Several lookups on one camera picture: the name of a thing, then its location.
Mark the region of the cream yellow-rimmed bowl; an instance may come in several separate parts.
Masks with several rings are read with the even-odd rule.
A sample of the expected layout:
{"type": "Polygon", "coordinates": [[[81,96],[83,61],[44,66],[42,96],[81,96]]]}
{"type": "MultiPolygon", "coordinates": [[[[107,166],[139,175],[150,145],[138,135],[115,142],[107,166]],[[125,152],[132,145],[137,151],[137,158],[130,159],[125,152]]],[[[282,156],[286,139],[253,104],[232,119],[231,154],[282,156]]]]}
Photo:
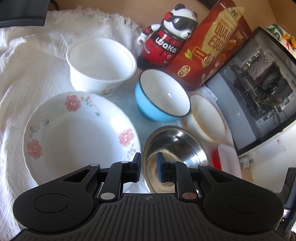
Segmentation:
{"type": "Polygon", "coordinates": [[[208,142],[223,142],[226,130],[217,109],[198,94],[192,95],[190,102],[191,111],[185,120],[186,130],[208,142]]]}

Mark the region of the blue enamel bowl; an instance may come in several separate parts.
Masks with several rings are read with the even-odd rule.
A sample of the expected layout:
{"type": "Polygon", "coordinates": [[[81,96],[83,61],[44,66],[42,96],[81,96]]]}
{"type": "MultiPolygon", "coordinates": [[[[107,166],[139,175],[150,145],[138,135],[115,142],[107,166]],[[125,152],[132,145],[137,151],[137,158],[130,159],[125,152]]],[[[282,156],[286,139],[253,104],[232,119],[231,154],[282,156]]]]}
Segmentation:
{"type": "Polygon", "coordinates": [[[142,115],[157,122],[174,122],[191,110],[184,88],[170,75],[156,69],[147,69],[140,74],[135,100],[142,115]]]}

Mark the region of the white paper bowl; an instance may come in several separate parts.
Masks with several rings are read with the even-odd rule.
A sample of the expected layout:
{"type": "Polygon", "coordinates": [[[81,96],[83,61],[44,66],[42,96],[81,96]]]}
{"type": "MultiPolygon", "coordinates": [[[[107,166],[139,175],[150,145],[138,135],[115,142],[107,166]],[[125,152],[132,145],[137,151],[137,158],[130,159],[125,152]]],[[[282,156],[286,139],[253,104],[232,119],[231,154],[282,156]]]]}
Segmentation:
{"type": "Polygon", "coordinates": [[[124,45],[98,36],[72,42],[66,60],[73,88],[100,96],[114,93],[137,70],[135,57],[124,45]]]}

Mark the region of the white foam tray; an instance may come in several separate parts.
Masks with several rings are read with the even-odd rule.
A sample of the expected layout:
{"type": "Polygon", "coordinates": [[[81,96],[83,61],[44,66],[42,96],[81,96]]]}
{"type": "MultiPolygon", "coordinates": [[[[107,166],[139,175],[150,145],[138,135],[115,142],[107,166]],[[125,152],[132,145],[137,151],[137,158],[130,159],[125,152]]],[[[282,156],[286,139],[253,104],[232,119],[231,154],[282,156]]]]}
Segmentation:
{"type": "Polygon", "coordinates": [[[216,169],[242,178],[236,150],[231,146],[220,144],[218,148],[212,152],[212,164],[216,169]]]}

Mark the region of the stainless steel bowl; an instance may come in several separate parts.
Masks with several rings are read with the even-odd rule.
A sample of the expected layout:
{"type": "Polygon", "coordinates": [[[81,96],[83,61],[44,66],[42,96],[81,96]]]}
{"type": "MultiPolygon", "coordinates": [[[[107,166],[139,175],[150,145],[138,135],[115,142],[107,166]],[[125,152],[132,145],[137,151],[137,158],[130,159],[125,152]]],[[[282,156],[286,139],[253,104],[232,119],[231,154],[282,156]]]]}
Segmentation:
{"type": "Polygon", "coordinates": [[[174,184],[161,183],[157,172],[157,153],[166,161],[179,161],[189,168],[207,164],[206,153],[201,144],[183,128],[163,126],[155,130],[146,140],[142,151],[142,171],[147,189],[151,193],[172,193],[174,184]]]}

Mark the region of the floral white plate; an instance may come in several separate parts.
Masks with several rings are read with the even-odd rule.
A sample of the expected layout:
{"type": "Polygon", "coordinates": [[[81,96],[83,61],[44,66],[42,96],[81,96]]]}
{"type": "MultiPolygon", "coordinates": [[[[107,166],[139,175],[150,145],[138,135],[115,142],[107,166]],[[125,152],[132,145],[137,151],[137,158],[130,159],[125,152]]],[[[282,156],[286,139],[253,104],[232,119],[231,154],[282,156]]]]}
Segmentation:
{"type": "Polygon", "coordinates": [[[140,151],[137,132],[109,100],[66,92],[41,104],[23,134],[23,156],[33,180],[44,184],[90,164],[108,168],[140,151]]]}

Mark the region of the open computer case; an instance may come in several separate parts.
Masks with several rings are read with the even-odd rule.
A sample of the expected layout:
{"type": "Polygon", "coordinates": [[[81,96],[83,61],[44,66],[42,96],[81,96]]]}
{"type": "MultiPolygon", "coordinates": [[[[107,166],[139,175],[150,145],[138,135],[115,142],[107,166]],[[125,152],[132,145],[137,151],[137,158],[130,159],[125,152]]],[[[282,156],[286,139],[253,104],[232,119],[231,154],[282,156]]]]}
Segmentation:
{"type": "Polygon", "coordinates": [[[238,155],[295,121],[295,57],[263,27],[206,86],[217,97],[238,155]]]}

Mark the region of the red panda robot toy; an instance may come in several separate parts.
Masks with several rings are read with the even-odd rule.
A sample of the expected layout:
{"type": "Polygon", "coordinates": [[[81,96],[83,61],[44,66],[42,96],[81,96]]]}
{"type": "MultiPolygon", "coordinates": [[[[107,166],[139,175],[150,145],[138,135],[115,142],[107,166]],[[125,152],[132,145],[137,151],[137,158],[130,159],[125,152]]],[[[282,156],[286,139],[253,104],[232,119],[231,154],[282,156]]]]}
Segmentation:
{"type": "Polygon", "coordinates": [[[177,4],[167,12],[160,24],[144,28],[137,39],[142,45],[142,53],[137,59],[138,67],[165,69],[191,37],[198,25],[197,13],[183,4],[177,4]]]}

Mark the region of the white textured cloth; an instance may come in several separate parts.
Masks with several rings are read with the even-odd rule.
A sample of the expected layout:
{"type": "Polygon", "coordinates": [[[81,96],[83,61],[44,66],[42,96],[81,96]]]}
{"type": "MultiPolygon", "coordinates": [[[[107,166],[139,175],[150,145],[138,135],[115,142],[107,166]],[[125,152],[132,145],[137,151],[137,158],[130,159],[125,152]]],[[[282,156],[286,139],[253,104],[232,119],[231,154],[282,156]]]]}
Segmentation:
{"type": "Polygon", "coordinates": [[[14,200],[36,183],[23,160],[23,134],[34,110],[47,99],[73,90],[67,47],[84,36],[106,37],[134,55],[140,49],[136,21],[98,9],[49,11],[42,27],[1,29],[1,240],[20,231],[14,200]]]}

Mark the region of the red quail eggs bag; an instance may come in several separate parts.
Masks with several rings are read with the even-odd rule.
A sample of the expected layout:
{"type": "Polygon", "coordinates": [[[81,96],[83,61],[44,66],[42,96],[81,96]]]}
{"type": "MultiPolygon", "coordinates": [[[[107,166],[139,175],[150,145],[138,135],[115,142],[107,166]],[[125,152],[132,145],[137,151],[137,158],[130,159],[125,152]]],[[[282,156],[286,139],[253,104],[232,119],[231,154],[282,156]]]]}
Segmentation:
{"type": "Polygon", "coordinates": [[[205,83],[253,37],[244,10],[234,1],[218,1],[165,73],[188,91],[205,83]]]}

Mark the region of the floral tin can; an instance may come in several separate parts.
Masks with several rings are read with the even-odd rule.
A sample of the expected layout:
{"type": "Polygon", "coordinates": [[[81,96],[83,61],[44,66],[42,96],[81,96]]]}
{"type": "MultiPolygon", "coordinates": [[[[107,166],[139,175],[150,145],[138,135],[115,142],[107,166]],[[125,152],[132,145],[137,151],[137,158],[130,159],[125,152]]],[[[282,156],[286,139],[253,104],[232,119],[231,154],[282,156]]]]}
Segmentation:
{"type": "Polygon", "coordinates": [[[284,45],[290,52],[295,51],[295,36],[288,33],[282,27],[277,24],[272,24],[266,28],[266,30],[272,34],[278,41],[284,45]]]}

